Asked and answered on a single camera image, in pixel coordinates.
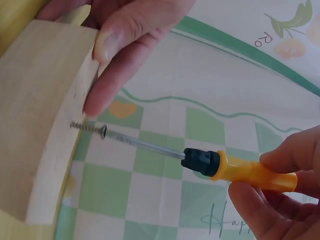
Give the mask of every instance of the finger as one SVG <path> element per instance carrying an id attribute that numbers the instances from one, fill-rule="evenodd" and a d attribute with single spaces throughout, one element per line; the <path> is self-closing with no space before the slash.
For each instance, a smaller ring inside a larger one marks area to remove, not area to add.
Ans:
<path id="1" fill-rule="evenodd" d="M 280 192 L 264 190 L 263 194 L 269 205 L 288 219 L 293 219 L 302 206 L 302 203 Z"/>
<path id="2" fill-rule="evenodd" d="M 94 58 L 107 63 L 118 51 L 146 33 L 178 23 L 184 16 L 179 9 L 184 4 L 180 2 L 135 0 L 123 6 L 102 25 L 93 50 Z"/>
<path id="3" fill-rule="evenodd" d="M 319 159 L 320 125 L 290 135 L 278 148 L 261 155 L 260 162 L 277 173 L 314 169 L 320 174 Z"/>
<path id="4" fill-rule="evenodd" d="M 298 171 L 296 175 L 298 182 L 294 191 L 316 199 L 320 199 L 320 186 L 318 184 L 318 176 L 315 174 L 315 171 Z"/>
<path id="5" fill-rule="evenodd" d="M 257 239 L 284 231 L 283 217 L 266 204 L 250 185 L 233 182 L 230 184 L 228 192 L 234 207 Z"/>
<path id="6" fill-rule="evenodd" d="M 138 71 L 168 28 L 146 34 L 122 49 L 92 86 L 83 111 L 88 116 L 97 116 L 108 107 L 121 87 Z"/>
<path id="7" fill-rule="evenodd" d="M 98 24 L 96 23 L 95 19 L 91 16 L 91 14 L 89 14 L 89 16 L 86 17 L 86 19 L 83 21 L 81 26 L 93 28 L 93 29 L 99 28 Z"/>
<path id="8" fill-rule="evenodd" d="M 72 10 L 89 4 L 90 0 L 51 0 L 37 14 L 37 19 L 55 21 Z"/>

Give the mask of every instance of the printed leaf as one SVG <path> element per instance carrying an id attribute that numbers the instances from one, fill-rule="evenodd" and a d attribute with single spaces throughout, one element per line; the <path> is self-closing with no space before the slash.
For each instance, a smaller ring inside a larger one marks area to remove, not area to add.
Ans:
<path id="1" fill-rule="evenodd" d="M 307 24 L 312 18 L 312 4 L 311 0 L 306 0 L 305 6 L 300 3 L 296 9 L 294 18 L 289 21 L 282 22 L 285 28 L 297 28 Z"/>
<path id="2" fill-rule="evenodd" d="M 275 31 L 275 33 L 280 37 L 280 38 L 284 38 L 284 27 L 283 25 L 281 24 L 281 22 L 275 20 L 273 17 L 267 15 L 270 20 L 271 20 L 271 24 L 272 24 L 272 27 L 273 27 L 273 30 Z"/>

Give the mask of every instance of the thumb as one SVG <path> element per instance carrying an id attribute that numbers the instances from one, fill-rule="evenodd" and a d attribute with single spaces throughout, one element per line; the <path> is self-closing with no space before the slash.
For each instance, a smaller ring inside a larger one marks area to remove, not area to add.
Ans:
<path id="1" fill-rule="evenodd" d="M 102 25 L 93 57 L 106 64 L 121 49 L 157 28 L 178 23 L 184 5 L 178 0 L 135 0 L 114 12 Z"/>

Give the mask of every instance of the fingernail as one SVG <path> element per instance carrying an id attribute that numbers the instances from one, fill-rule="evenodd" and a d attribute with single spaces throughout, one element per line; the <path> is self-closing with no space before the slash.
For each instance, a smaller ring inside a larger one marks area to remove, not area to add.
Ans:
<path id="1" fill-rule="evenodd" d="M 118 39 L 111 32 L 100 32 L 95 41 L 94 58 L 106 64 L 116 55 L 119 48 Z"/>

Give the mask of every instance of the printed fruit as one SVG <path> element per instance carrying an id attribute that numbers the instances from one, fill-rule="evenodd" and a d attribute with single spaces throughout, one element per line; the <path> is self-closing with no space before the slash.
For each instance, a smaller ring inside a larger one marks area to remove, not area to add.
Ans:
<path id="1" fill-rule="evenodd" d="M 305 35 L 311 43 L 320 47 L 320 13 L 315 16 Z"/>
<path id="2" fill-rule="evenodd" d="M 285 59 L 302 57 L 306 53 L 306 47 L 302 41 L 296 38 L 285 39 L 278 43 L 274 50 L 276 54 Z"/>

